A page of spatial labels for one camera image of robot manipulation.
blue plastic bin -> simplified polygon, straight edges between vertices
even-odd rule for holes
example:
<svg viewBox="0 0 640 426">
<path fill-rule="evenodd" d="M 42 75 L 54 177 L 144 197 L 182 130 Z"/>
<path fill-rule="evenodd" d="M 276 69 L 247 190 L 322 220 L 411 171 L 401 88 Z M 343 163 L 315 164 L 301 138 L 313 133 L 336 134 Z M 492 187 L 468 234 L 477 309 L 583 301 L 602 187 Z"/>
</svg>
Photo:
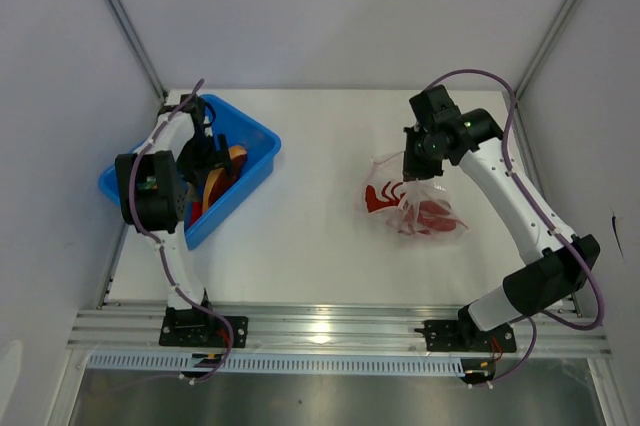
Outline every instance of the blue plastic bin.
<svg viewBox="0 0 640 426">
<path fill-rule="evenodd" d="M 196 248 L 229 216 L 273 171 L 273 159 L 280 151 L 280 138 L 249 116 L 213 94 L 203 94 L 216 112 L 213 132 L 223 133 L 229 146 L 239 144 L 247 150 L 247 162 L 240 179 L 224 193 L 190 228 L 185 231 L 187 246 Z M 118 181 L 115 166 L 109 166 L 98 180 L 100 190 L 118 206 Z"/>
</svg>

red item in bag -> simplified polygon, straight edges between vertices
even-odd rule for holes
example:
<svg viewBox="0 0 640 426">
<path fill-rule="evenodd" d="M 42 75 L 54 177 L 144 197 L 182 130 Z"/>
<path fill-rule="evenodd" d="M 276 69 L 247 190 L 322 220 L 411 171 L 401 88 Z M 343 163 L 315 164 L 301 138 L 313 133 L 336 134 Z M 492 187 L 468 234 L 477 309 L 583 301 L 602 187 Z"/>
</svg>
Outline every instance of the red item in bag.
<svg viewBox="0 0 640 426">
<path fill-rule="evenodd" d="M 468 229 L 441 186 L 432 180 L 405 183 L 401 177 L 401 152 L 374 159 L 361 190 L 364 210 L 408 236 L 456 237 Z"/>
</svg>

purple cable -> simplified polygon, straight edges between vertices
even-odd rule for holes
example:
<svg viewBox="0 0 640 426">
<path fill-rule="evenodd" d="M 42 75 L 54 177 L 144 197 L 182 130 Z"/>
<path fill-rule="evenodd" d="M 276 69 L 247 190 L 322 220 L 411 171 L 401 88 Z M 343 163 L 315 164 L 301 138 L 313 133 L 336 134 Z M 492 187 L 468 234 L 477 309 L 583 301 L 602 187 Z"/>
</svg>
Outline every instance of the purple cable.
<svg viewBox="0 0 640 426">
<path fill-rule="evenodd" d="M 178 105 L 178 107 L 176 107 L 171 112 L 171 114 L 169 114 L 168 120 L 166 122 L 161 123 L 160 126 L 158 126 L 156 131 L 151 136 L 151 142 L 148 143 L 144 148 L 142 148 L 142 150 L 137 154 L 135 160 L 133 161 L 133 166 L 131 167 L 131 176 L 129 177 L 129 209 L 131 210 L 131 217 L 133 219 L 133 224 L 135 224 L 136 228 L 138 229 L 138 231 L 141 234 L 143 234 L 144 236 L 147 236 L 148 238 L 151 238 L 156 244 L 158 244 L 160 246 L 158 248 L 158 250 L 160 252 L 160 259 L 162 261 L 162 269 L 164 270 L 164 274 L 167 277 L 167 281 L 169 281 L 169 285 L 172 288 L 174 288 L 176 294 L 178 296 L 180 296 L 180 298 L 182 298 L 190 306 L 192 306 L 193 308 L 197 309 L 198 311 L 202 311 L 203 313 L 208 314 L 209 316 L 212 316 L 215 319 L 217 319 L 218 321 L 222 322 L 222 324 L 224 324 L 225 328 L 227 329 L 227 331 L 229 333 L 229 345 L 226 348 L 225 353 L 222 356 L 222 359 L 211 369 L 211 371 L 209 371 L 204 376 L 201 376 L 197 380 L 194 380 L 194 382 L 197 382 L 197 383 L 202 383 L 204 381 L 207 381 L 227 361 L 227 358 L 231 354 L 231 349 L 232 349 L 233 343 L 235 341 L 234 334 L 233 334 L 233 328 L 231 327 L 231 324 L 229 324 L 229 321 L 227 320 L 227 318 L 225 318 L 221 314 L 218 314 L 215 311 L 212 311 L 212 310 L 210 310 L 208 308 L 205 308 L 202 305 L 198 304 L 197 302 L 193 301 L 191 298 L 189 298 L 184 293 L 184 291 L 182 291 L 180 289 L 179 285 L 176 283 L 173 275 L 171 274 L 171 270 L 169 268 L 169 262 L 167 261 L 167 256 L 166 256 L 165 251 L 164 251 L 164 244 L 163 244 L 162 240 L 157 235 L 155 235 L 152 232 L 148 231 L 142 225 L 142 223 L 140 221 L 140 217 L 138 216 L 138 211 L 136 210 L 135 193 L 136 193 L 136 175 L 137 175 L 137 172 L 138 172 L 138 168 L 140 167 L 140 162 L 142 161 L 142 157 L 151 149 L 152 143 L 154 143 L 158 139 L 158 137 L 160 137 L 160 134 L 162 133 L 162 131 L 164 130 L 166 125 L 169 123 L 169 121 L 171 121 L 180 111 L 182 111 L 182 109 L 185 108 L 185 106 L 187 104 L 189 104 L 189 102 L 195 97 L 196 93 L 202 87 L 203 84 L 204 84 L 204 79 L 201 79 L 200 81 L 198 81 L 196 83 L 196 85 L 194 86 L 193 91 L 191 91 L 191 94 L 189 94 L 189 96 L 187 96 L 184 99 L 184 101 L 182 101 Z M 167 377 L 167 375 L 153 376 L 151 379 L 159 379 L 161 377 Z"/>
<path fill-rule="evenodd" d="M 529 356 L 531 356 L 531 353 L 533 353 L 533 348 L 535 348 L 536 346 L 536 341 L 538 340 L 538 327 L 536 326 L 535 321 L 531 318 L 520 318 L 520 319 L 517 319 L 516 321 L 513 321 L 511 324 L 517 323 L 522 319 L 527 319 L 531 324 L 531 343 L 529 344 L 529 347 L 527 348 L 526 353 L 524 353 L 524 356 L 522 356 L 522 358 L 520 358 L 520 361 L 518 361 L 518 363 L 506 373 L 502 373 L 500 376 L 493 378 L 491 381 L 487 381 L 486 383 L 480 383 L 474 386 L 484 387 L 484 386 L 488 386 L 488 383 L 498 383 L 503 379 L 505 379 L 507 376 L 510 376 L 511 374 L 519 370 L 524 364 L 524 362 L 527 359 L 529 359 Z"/>
<path fill-rule="evenodd" d="M 556 227 L 553 224 L 553 221 L 551 221 L 551 219 L 544 213 L 544 211 L 542 210 L 540 205 L 536 202 L 535 198 L 531 195 L 531 193 L 529 192 L 525 184 L 522 182 L 522 180 L 518 176 L 518 174 L 513 171 L 513 163 L 511 162 L 511 158 L 509 157 L 508 143 L 509 143 L 509 133 L 511 132 L 511 129 L 513 127 L 516 108 L 518 106 L 518 99 L 516 98 L 515 91 L 509 85 L 509 83 L 507 83 L 506 80 L 488 71 L 483 71 L 482 69 L 457 69 L 455 71 L 450 71 L 447 74 L 444 74 L 440 76 L 438 79 L 436 79 L 435 81 L 433 81 L 429 86 L 427 86 L 427 89 L 432 88 L 435 85 L 444 81 L 445 79 L 450 78 L 451 76 L 456 76 L 458 74 L 477 74 L 480 76 L 486 76 L 500 83 L 504 87 L 504 89 L 507 91 L 507 94 L 509 95 L 509 114 L 507 115 L 507 122 L 504 126 L 504 136 L 502 138 L 502 144 L 501 144 L 502 158 L 503 158 L 504 164 L 506 165 L 507 171 L 510 173 L 510 176 L 513 179 L 513 182 L 516 184 L 516 186 L 518 187 L 522 195 L 525 197 L 527 202 L 531 205 L 533 210 L 536 212 L 540 220 L 549 229 L 549 231 L 551 231 L 556 236 L 556 238 L 558 238 L 558 241 L 560 241 L 560 243 L 562 243 L 562 245 L 565 248 L 567 248 L 567 250 L 578 262 L 578 264 L 580 265 L 580 268 L 582 269 L 585 276 L 587 277 L 587 280 L 589 281 L 591 288 L 593 289 L 593 293 L 596 297 L 596 303 L 598 305 L 598 313 L 596 314 L 596 318 L 593 320 L 592 323 L 589 323 L 589 324 L 575 324 L 549 311 L 542 311 L 542 313 L 546 314 L 552 319 L 555 319 L 560 324 L 563 324 L 564 326 L 568 326 L 569 328 L 572 328 L 572 329 L 576 329 L 578 331 L 591 331 L 593 329 L 596 329 L 597 327 L 602 325 L 602 320 L 604 319 L 604 298 L 602 296 L 602 291 L 600 290 L 600 286 L 598 285 L 598 282 L 596 281 L 595 276 L 591 272 L 591 269 L 589 268 L 585 260 L 582 258 L 580 253 L 578 253 L 578 250 L 573 246 L 573 244 L 571 244 L 571 242 L 569 242 L 569 240 L 567 240 L 567 238 L 565 238 L 559 232 L 554 232 Z"/>
</svg>

